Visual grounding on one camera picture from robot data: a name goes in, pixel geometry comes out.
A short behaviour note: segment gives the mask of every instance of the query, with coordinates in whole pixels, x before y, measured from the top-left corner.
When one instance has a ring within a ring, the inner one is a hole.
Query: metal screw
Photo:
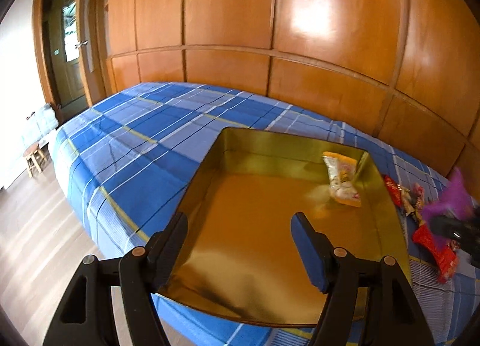
[[[90,254],[83,258],[82,262],[86,265],[89,265],[90,263],[93,263],[93,261],[95,261],[95,255]]]
[[[385,264],[387,264],[388,266],[393,266],[397,263],[393,256],[386,256],[385,258],[383,258],[383,262],[385,262]]]
[[[131,254],[133,256],[142,256],[145,254],[145,248],[144,247],[135,247],[132,251]]]
[[[340,258],[343,258],[346,255],[346,252],[347,250],[345,250],[344,248],[342,247],[337,247],[335,250],[333,250],[333,253],[336,255],[336,256],[339,256]]]

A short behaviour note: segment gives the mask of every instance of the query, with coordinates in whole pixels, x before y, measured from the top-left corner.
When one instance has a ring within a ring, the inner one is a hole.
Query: bed
[[[164,229],[197,167],[225,127],[293,133],[367,150],[382,174],[419,182],[436,199],[448,181],[433,169],[340,121],[252,93],[191,83],[141,83],[57,130],[50,153],[58,182],[105,257],[123,256]],[[459,251],[457,274],[437,282],[429,253],[411,242],[414,222],[398,215],[412,286],[435,342],[464,328],[480,301],[480,271]],[[158,295],[159,316],[199,345],[302,345],[313,329],[270,329],[211,317]],[[361,325],[352,326],[358,342]]]

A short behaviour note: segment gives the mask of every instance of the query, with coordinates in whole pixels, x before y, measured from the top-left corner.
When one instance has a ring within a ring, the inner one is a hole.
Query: floor plank
[[[57,180],[53,164],[29,178],[24,172],[0,190],[0,305],[30,346],[42,345],[51,318],[81,259],[102,258],[83,230]],[[113,288],[121,346],[131,346],[119,288]],[[172,346],[191,346],[165,324]]]

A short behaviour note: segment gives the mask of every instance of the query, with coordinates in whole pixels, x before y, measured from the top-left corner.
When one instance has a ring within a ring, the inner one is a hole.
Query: bed sheet
[[[223,87],[141,83],[65,123],[50,143],[55,173],[90,237],[107,258],[145,245],[164,229],[219,132],[227,127],[293,133],[363,148],[382,174],[414,182],[436,199],[447,179],[417,159],[340,121],[291,104]],[[457,274],[439,284],[433,258],[412,243],[399,214],[413,290],[438,344],[463,330],[480,301],[480,271],[460,251]],[[161,318],[199,345],[304,345],[312,329],[269,329],[214,318],[154,295]],[[351,344],[361,323],[352,325]]]

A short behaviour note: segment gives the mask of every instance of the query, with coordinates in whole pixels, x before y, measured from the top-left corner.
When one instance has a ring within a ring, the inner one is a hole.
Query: red snack package
[[[388,175],[383,176],[383,181],[385,182],[385,186],[390,193],[390,197],[392,198],[393,203],[399,208],[401,208],[402,198],[400,196],[400,189],[398,188],[397,183]]]
[[[444,284],[454,275],[455,270],[457,269],[458,259],[457,255],[448,246],[445,246],[441,251],[438,251],[433,242],[433,238],[434,237],[426,223],[419,226],[412,235],[412,241],[423,245],[435,258],[435,262],[440,271],[438,282]]]

